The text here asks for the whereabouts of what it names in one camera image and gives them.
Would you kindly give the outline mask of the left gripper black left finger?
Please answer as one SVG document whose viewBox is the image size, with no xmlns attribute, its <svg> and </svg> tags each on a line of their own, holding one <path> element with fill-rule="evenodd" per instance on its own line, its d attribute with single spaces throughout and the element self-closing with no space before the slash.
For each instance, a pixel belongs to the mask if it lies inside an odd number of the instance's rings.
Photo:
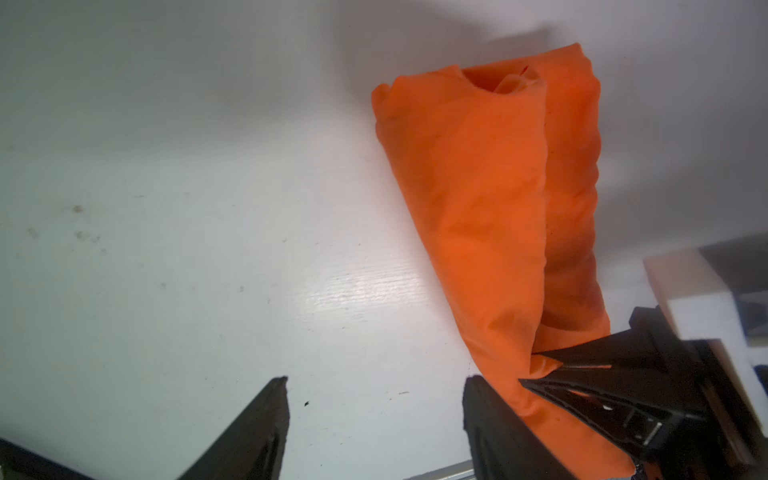
<svg viewBox="0 0 768 480">
<path fill-rule="evenodd" d="M 290 424 L 287 377 L 271 379 L 182 480 L 277 480 Z"/>
</svg>

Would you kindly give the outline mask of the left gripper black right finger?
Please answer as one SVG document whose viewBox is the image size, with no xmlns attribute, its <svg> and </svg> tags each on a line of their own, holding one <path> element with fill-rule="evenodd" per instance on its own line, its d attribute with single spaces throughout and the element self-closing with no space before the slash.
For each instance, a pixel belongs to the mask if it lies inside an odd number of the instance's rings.
<svg viewBox="0 0 768 480">
<path fill-rule="evenodd" d="M 466 379 L 462 406 L 474 475 L 483 480 L 567 480 L 565 468 L 481 376 Z"/>
</svg>

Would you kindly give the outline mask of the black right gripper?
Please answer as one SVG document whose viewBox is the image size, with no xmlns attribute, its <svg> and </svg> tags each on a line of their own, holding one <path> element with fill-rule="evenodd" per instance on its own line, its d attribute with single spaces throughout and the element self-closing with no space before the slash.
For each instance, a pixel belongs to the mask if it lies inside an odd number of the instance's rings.
<svg viewBox="0 0 768 480">
<path fill-rule="evenodd" d="M 561 366 L 522 386 L 647 460 L 634 479 L 767 477 L 767 439 L 712 342 L 632 328 L 544 355 Z"/>
</svg>

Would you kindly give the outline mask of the orange shorts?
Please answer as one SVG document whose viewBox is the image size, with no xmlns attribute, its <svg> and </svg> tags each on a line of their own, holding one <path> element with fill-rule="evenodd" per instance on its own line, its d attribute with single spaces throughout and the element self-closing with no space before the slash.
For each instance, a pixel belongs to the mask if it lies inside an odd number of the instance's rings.
<svg viewBox="0 0 768 480">
<path fill-rule="evenodd" d="M 477 368 L 579 479 L 630 457 L 526 379 L 610 332 L 597 280 L 601 85 L 579 44 L 401 76 L 371 95 L 376 135 Z"/>
</svg>

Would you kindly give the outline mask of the aluminium front rail frame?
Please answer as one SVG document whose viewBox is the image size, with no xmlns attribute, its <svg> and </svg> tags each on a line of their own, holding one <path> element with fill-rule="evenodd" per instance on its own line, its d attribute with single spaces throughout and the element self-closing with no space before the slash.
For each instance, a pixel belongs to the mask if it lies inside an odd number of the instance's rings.
<svg viewBox="0 0 768 480">
<path fill-rule="evenodd" d="M 471 460 L 441 467 L 437 470 L 421 473 L 407 480 L 475 480 L 475 471 Z"/>
</svg>

